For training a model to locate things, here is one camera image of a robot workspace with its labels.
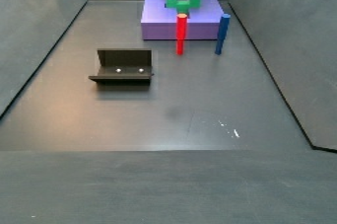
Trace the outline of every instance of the gray floor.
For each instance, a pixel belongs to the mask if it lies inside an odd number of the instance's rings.
[[[88,3],[0,122],[0,149],[307,150],[234,16],[221,56],[215,41],[191,40],[178,57],[173,41],[141,40],[141,11],[141,2]],[[102,47],[153,50],[149,90],[88,80]]]
[[[335,155],[309,149],[237,20],[221,57],[213,41],[176,57],[140,15],[88,4],[1,120],[0,149],[34,150],[0,152],[1,223],[334,224]],[[149,92],[86,79],[114,46],[153,49]],[[101,151],[165,149],[223,150]]]
[[[334,224],[331,153],[2,152],[5,224]]]

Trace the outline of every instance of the purple block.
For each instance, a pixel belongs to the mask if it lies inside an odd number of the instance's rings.
[[[176,39],[176,9],[165,7],[166,0],[145,0],[142,10],[142,39]],[[199,8],[189,9],[186,39],[217,39],[223,11],[217,0],[201,0]]]

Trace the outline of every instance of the red rod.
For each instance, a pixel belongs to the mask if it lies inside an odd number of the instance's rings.
[[[186,29],[186,15],[178,14],[176,16],[176,54],[184,53],[184,39]]]

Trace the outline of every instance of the gray wall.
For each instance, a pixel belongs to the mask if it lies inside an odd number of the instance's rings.
[[[337,0],[230,0],[317,147],[337,149]]]
[[[0,115],[85,0],[0,0]]]

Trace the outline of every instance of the blue rod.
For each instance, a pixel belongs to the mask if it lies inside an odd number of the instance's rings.
[[[225,38],[226,38],[229,20],[230,20],[230,15],[223,14],[221,16],[221,19],[219,19],[218,31],[217,31],[217,42],[215,42],[215,51],[214,51],[214,53],[217,55],[221,54],[222,45],[223,45],[223,41],[225,41]]]

